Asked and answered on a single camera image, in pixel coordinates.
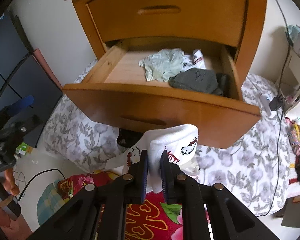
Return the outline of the person left hand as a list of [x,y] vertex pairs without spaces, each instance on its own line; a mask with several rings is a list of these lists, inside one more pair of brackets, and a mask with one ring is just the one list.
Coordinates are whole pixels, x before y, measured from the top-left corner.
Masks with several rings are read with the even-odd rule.
[[19,187],[15,184],[13,168],[9,168],[4,171],[4,180],[0,181],[0,208],[10,204],[13,197],[19,193]]

